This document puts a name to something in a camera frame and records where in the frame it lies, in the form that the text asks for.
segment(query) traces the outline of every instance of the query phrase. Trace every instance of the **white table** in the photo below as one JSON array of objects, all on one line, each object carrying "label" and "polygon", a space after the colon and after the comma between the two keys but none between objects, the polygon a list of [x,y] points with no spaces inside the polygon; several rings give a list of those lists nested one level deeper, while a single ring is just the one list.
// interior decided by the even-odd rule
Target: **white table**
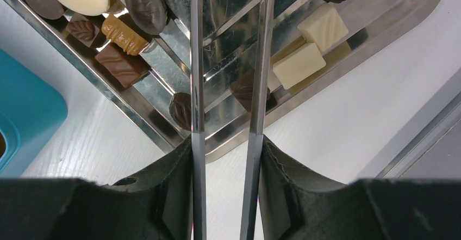
[{"label": "white table", "polygon": [[[461,68],[459,3],[442,0],[422,24],[275,122],[265,134],[304,165],[340,182],[379,172],[379,166],[384,167],[444,106],[432,107],[425,119],[414,118]],[[0,47],[61,92],[68,106],[66,121],[23,176],[78,176],[113,183],[163,155],[2,1],[0,11]],[[207,165],[209,239],[238,239],[246,146]],[[256,239],[262,239],[257,223]]]}]

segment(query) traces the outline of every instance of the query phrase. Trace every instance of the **metal tray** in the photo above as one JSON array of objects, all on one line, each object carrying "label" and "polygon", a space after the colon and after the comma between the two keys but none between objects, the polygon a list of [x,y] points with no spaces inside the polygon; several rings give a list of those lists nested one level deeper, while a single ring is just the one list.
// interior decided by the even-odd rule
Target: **metal tray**
[{"label": "metal tray", "polygon": [[[141,55],[150,74],[120,90],[98,71],[96,51],[82,47],[64,31],[72,13],[57,21],[35,15],[23,0],[5,0],[108,99],[113,101],[164,152],[188,136],[168,113],[176,92],[189,93],[189,0],[167,0],[174,13],[166,29]],[[349,35],[324,52],[327,66],[290,90],[269,74],[270,125],[423,21],[440,0],[347,0],[334,4]],[[207,162],[222,157],[248,138],[250,114],[231,95],[230,84],[254,67],[259,0],[204,0],[204,102]],[[272,62],[300,47],[296,26],[323,0],[276,0]]]}]

